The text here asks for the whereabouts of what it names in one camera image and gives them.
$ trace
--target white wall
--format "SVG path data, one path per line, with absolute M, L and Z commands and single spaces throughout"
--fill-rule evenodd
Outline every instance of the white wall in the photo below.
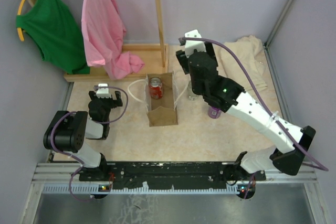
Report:
M 271 45 L 294 123 L 317 130 L 310 152 L 329 169 L 317 172 L 336 223 L 336 1 L 296 0 Z
M 254 34 L 266 41 L 287 0 L 162 0 L 165 42 L 177 44 L 186 31 L 233 41 Z M 83 0 L 67 0 L 80 21 Z M 155 0 L 117 0 L 127 42 L 159 42 Z
M 0 0 L 0 223 L 18 223 L 36 163 L 48 151 L 43 134 L 60 107 L 67 84 L 42 62 L 35 44 L 18 38 L 21 0 Z

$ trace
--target beige cloth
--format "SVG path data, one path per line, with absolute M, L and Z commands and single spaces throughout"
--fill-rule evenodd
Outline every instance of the beige cloth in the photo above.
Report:
M 267 84 L 262 78 L 265 66 L 255 60 L 255 56 L 263 50 L 261 40 L 251 35 L 224 45 L 230 48 L 242 62 L 257 90 L 266 89 Z M 252 87 L 236 60 L 225 49 L 221 49 L 220 56 L 227 77 L 242 85 L 246 91 L 251 91 Z

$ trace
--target pink shirt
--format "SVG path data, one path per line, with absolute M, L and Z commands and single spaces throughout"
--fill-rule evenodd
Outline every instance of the pink shirt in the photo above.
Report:
M 126 29 L 116 0 L 84 0 L 82 33 L 88 66 L 104 66 L 111 79 L 124 78 L 144 66 L 139 56 L 121 53 Z

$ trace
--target green shirt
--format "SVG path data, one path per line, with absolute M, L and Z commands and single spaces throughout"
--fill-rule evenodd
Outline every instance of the green shirt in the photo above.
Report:
M 90 72 L 82 33 L 61 0 L 37 0 L 30 12 L 16 17 L 16 27 L 25 30 L 35 41 L 42 60 L 69 74 Z

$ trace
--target wooden rack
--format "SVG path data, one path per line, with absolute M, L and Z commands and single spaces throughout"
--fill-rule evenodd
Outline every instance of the wooden rack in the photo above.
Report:
M 36 0 L 28 0 L 33 6 Z M 130 51 L 138 55 L 145 63 L 143 69 L 138 73 L 132 73 L 121 80 L 144 79 L 148 73 L 166 73 L 168 71 L 168 45 L 164 43 L 163 19 L 161 10 L 161 0 L 155 0 L 157 24 L 159 28 L 160 44 L 124 44 L 123 51 Z M 90 68 L 89 74 L 64 74 L 68 82 L 75 81 L 110 81 L 104 68 Z

